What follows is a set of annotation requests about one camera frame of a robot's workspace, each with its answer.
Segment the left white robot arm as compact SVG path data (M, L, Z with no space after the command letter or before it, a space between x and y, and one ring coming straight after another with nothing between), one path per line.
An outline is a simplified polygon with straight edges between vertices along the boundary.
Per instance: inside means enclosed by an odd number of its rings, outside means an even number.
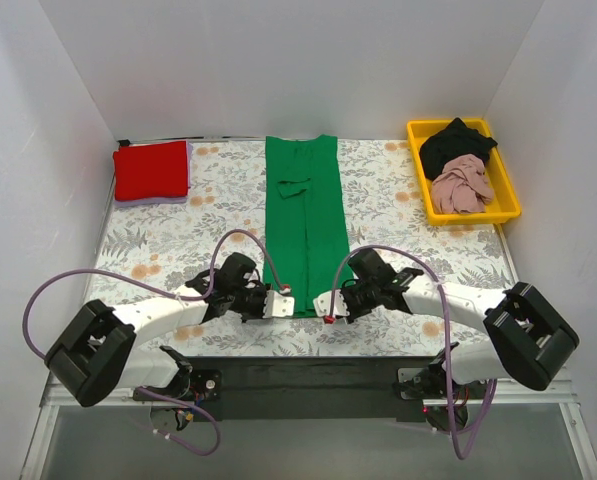
M255 279L255 272L253 260L233 253L170 298L120 306L89 301L50 347L44 363L83 407L98 404L117 388L144 387L171 400L189 400L203 391L191 360L170 346L145 350L144 344L227 312L244 322L292 314L293 299Z

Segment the green t shirt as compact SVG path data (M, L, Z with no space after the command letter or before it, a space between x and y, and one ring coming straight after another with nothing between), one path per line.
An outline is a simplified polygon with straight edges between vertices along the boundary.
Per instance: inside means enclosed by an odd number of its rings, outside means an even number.
M266 249L263 278L291 288L294 315L315 317L313 300L329 290L349 253L338 164L338 139L265 141Z

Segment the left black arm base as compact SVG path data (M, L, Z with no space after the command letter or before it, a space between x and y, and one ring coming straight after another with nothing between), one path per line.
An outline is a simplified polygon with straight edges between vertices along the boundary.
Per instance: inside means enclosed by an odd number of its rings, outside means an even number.
M222 380L223 375L217 369L197 369L178 373L167 387L146 387L146 390L197 407L205 408L206 403L215 407L220 399ZM182 432L195 421L206 421L204 415L176 403L169 407L152 406L149 418L157 428L175 432Z

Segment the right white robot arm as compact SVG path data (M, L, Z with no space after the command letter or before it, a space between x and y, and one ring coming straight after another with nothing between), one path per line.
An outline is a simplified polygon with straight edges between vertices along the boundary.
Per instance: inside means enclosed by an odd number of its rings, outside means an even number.
M354 322L383 307L438 317L446 328L458 323L484 335L469 345L448 340L406 381L413 395L449 398L467 385L498 379L544 391L580 344L574 329L531 284L488 289L443 283L422 261L395 270L370 247L356 249L343 263L355 277L332 291L326 320Z

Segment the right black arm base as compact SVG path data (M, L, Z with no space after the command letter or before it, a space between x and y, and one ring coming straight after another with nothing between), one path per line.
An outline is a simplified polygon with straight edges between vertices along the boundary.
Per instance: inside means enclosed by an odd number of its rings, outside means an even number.
M441 350L433 360L423 369L417 371L410 379L399 379L392 384L396 396L403 400L446 400L446 371L445 350ZM457 430L467 428L469 419L467 403L470 398L483 399L486 393L486 382L476 380L464 385L452 382L453 394L451 396ZM438 430L449 431L449 408L446 405L422 407L427 422Z

